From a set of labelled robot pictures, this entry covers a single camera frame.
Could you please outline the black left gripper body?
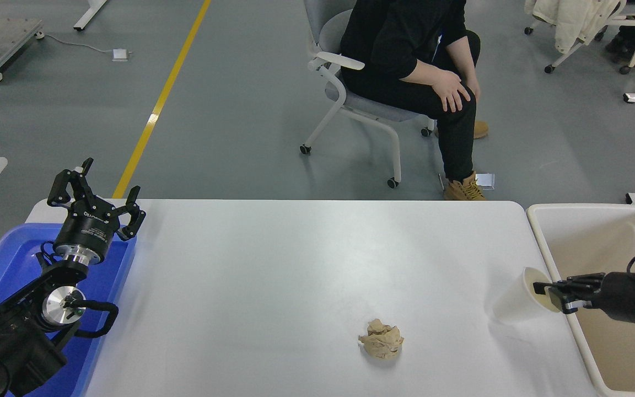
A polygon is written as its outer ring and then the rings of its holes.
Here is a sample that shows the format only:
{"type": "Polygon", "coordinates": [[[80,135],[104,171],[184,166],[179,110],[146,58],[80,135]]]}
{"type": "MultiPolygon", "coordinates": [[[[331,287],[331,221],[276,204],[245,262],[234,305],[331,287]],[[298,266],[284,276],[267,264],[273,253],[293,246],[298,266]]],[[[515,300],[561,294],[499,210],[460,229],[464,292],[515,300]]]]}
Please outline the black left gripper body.
{"type": "Polygon", "coordinates": [[[111,210],[112,204],[104,200],[91,205],[75,201],[53,244],[56,255],[64,256],[71,247],[78,246],[93,252],[94,259],[104,259],[119,227],[117,218],[105,217],[111,210]]]}

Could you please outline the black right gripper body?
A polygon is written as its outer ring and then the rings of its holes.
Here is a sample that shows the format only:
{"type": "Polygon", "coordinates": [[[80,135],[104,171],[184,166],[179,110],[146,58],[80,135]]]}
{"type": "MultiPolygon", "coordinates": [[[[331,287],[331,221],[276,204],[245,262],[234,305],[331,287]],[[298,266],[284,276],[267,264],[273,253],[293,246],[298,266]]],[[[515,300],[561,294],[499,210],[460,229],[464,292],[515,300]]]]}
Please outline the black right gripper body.
{"type": "Polygon", "coordinates": [[[598,291],[598,309],[616,321],[635,324],[635,278],[626,273],[607,273],[598,291]]]}

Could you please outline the person's right hand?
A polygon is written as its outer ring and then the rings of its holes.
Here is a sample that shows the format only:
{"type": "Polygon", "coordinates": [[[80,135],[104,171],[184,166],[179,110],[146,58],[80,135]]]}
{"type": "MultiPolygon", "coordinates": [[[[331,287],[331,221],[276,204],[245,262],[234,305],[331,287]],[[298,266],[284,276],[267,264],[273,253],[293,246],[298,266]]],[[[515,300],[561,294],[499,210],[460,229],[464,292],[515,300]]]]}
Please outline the person's right hand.
{"type": "Polygon", "coordinates": [[[472,99],[469,91],[462,85],[461,78],[451,71],[436,68],[431,87],[439,97],[443,111],[461,111],[464,103],[472,99]]]}

